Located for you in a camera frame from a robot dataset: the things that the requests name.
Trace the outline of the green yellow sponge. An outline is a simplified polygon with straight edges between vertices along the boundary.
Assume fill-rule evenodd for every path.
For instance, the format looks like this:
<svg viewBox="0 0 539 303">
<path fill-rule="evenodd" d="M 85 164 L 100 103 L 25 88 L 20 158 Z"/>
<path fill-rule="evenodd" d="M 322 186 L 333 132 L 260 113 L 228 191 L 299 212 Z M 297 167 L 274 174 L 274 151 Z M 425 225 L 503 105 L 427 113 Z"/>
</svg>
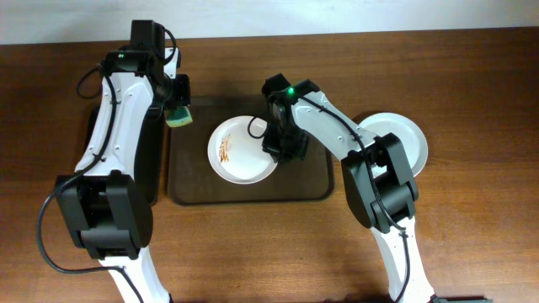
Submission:
<svg viewBox="0 0 539 303">
<path fill-rule="evenodd" d="M 188 106 L 180 106 L 168 109 L 165 114 L 165 122 L 170 128 L 177 128 L 193 122 Z"/>
</svg>

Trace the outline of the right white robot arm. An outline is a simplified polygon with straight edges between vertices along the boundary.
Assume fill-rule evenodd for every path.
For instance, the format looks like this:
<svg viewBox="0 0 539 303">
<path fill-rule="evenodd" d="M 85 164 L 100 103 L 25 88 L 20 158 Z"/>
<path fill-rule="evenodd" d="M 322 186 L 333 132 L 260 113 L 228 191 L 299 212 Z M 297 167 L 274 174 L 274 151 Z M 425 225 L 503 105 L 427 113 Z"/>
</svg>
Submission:
<svg viewBox="0 0 539 303">
<path fill-rule="evenodd" d="M 287 162 L 304 158 L 309 139 L 317 139 L 341 163 L 346 201 L 376 239 L 392 301 L 435 301 L 416 239 L 419 189 L 400 139 L 362 129 L 310 80 L 290 84 L 277 74 L 261 92 L 269 111 L 263 151 Z"/>
</svg>

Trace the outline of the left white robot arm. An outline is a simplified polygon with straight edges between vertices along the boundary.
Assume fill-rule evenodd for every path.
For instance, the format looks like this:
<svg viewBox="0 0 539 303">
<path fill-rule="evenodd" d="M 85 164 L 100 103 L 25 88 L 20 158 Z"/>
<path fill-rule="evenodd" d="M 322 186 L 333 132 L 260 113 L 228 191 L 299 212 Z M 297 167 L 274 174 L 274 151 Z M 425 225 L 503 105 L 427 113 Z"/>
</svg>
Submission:
<svg viewBox="0 0 539 303">
<path fill-rule="evenodd" d="M 191 122 L 189 78 L 176 47 L 111 51 L 81 160 L 50 199 L 78 248 L 111 274 L 126 302 L 170 302 L 150 253 L 164 127 Z"/>
</svg>

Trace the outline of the light blue plate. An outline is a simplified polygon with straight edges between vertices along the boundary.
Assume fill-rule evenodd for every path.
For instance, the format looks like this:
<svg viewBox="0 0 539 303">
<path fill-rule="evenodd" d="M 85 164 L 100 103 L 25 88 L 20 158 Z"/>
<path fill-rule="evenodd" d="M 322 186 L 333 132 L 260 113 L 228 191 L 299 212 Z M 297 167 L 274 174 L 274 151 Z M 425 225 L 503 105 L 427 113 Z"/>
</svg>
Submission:
<svg viewBox="0 0 539 303">
<path fill-rule="evenodd" d="M 373 114 L 359 123 L 365 130 L 379 136 L 393 133 L 403 143 L 412 173 L 417 177 L 424 169 L 429 147 L 423 131 L 409 118 L 394 113 Z"/>
</svg>

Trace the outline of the pink plate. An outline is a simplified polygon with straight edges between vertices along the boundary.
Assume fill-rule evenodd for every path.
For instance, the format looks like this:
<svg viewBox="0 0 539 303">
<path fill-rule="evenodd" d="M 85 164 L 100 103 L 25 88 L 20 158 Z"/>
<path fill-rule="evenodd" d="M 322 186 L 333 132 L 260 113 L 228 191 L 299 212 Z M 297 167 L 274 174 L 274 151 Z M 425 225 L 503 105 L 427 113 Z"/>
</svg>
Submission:
<svg viewBox="0 0 539 303">
<path fill-rule="evenodd" d="M 216 174 L 231 183 L 247 185 L 267 178 L 277 162 L 263 151 L 260 138 L 267 122 L 250 115 L 220 123 L 207 144 L 207 156 Z"/>
</svg>

